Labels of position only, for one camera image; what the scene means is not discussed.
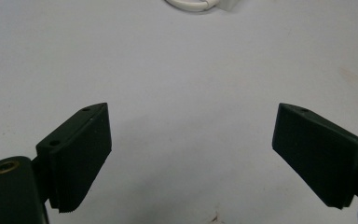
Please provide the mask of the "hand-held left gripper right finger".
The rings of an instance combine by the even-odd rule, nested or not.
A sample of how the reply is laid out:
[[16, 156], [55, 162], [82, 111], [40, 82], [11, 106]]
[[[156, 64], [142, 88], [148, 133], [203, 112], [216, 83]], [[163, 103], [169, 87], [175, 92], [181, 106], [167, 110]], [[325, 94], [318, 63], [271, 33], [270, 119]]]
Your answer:
[[279, 104], [273, 149], [329, 207], [358, 197], [358, 136], [318, 114]]

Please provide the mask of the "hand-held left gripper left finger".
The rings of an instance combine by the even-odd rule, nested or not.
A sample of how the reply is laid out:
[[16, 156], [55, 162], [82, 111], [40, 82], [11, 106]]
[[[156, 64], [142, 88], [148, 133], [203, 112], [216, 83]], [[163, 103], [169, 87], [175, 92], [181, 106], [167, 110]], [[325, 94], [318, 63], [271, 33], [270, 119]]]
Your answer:
[[77, 111], [36, 145], [41, 199], [61, 213], [75, 211], [112, 150], [108, 104]]

